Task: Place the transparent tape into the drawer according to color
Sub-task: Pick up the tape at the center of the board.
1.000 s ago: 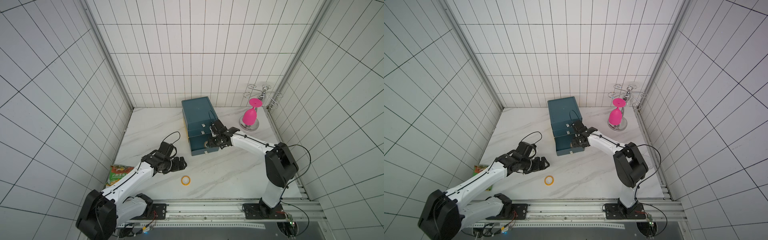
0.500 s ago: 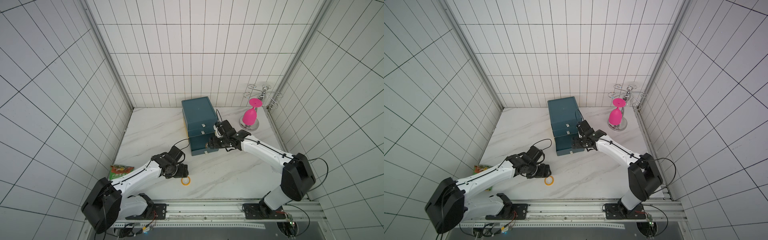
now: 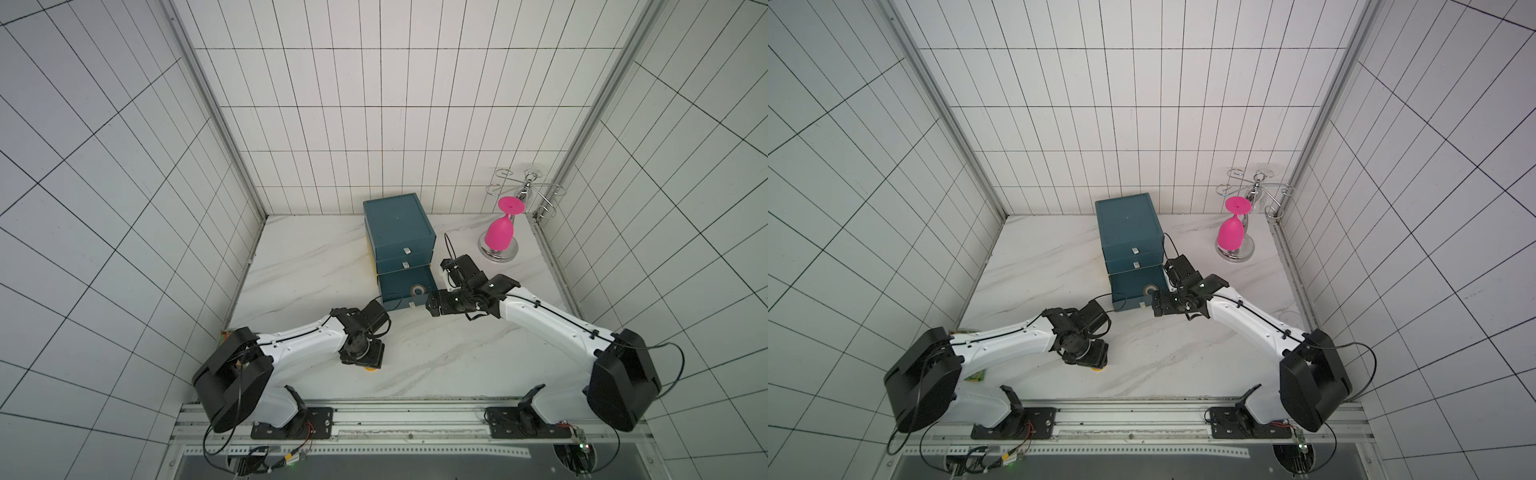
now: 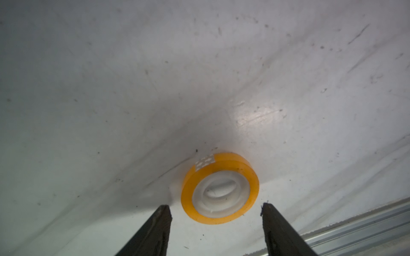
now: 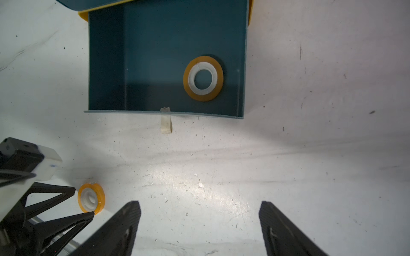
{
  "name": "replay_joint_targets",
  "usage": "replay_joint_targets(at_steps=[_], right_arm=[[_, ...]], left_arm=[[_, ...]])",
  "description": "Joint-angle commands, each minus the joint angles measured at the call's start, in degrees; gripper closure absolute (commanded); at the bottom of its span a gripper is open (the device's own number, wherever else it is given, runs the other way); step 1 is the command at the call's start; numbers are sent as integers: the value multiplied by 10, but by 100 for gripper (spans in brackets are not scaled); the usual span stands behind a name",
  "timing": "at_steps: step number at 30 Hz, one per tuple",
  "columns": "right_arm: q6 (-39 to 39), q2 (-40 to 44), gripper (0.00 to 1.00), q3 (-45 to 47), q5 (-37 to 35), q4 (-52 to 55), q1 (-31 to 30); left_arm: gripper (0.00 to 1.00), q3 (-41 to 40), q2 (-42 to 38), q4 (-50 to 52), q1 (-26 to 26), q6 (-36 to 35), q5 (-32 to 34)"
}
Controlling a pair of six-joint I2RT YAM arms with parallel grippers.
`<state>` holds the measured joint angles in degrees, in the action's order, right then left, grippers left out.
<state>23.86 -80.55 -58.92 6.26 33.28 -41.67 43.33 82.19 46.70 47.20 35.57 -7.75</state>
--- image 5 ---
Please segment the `teal drawer cabinet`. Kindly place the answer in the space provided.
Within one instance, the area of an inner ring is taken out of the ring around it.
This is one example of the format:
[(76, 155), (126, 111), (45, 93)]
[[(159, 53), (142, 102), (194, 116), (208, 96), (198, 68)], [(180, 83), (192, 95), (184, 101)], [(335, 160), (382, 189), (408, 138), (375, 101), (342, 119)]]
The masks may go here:
[(70, 10), (76, 11), (81, 19), (89, 22), (89, 12), (125, 4), (133, 0), (117, 1), (60, 1), (57, 2)]

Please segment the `teal bottom drawer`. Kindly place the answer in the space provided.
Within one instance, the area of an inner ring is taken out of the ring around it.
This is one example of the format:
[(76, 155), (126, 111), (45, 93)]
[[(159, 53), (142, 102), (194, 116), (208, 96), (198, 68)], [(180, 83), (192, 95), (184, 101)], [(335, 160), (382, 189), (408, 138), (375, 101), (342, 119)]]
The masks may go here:
[[(243, 118), (248, 1), (130, 1), (89, 13), (90, 113)], [(195, 59), (215, 59), (223, 85), (212, 100), (186, 92)]]

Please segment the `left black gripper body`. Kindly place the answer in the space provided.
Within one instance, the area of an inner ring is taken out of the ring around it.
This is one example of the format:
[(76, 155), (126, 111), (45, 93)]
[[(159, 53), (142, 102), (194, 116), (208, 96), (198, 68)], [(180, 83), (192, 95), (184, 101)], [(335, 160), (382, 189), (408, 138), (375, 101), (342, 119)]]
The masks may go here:
[(23, 256), (26, 235), (27, 182), (17, 182), (1, 188), (1, 255)]

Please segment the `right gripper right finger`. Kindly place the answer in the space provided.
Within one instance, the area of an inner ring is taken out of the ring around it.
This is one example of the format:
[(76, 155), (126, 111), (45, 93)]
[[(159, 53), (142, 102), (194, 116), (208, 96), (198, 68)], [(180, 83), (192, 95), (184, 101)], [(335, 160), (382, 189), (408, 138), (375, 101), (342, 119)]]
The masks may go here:
[(268, 256), (325, 256), (273, 203), (263, 201), (259, 220)]

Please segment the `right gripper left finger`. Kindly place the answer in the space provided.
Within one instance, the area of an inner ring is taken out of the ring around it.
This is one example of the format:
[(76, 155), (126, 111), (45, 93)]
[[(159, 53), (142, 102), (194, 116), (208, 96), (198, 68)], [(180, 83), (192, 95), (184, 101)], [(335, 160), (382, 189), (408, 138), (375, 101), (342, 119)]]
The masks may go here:
[(130, 256), (140, 218), (139, 202), (127, 203), (71, 255)]

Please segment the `yellow tape roll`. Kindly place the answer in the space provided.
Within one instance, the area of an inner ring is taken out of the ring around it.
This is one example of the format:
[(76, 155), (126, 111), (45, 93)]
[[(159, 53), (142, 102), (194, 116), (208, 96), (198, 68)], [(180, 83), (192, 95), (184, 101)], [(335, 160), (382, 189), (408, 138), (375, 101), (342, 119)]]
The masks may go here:
[(100, 213), (105, 207), (105, 193), (98, 183), (85, 183), (78, 191), (78, 204), (84, 212)]
[[(196, 75), (202, 71), (211, 74), (211, 83), (205, 89), (199, 89), (195, 84)], [(223, 88), (224, 73), (221, 64), (210, 56), (200, 56), (193, 59), (186, 67), (183, 85), (186, 93), (194, 100), (207, 102), (215, 99)]]

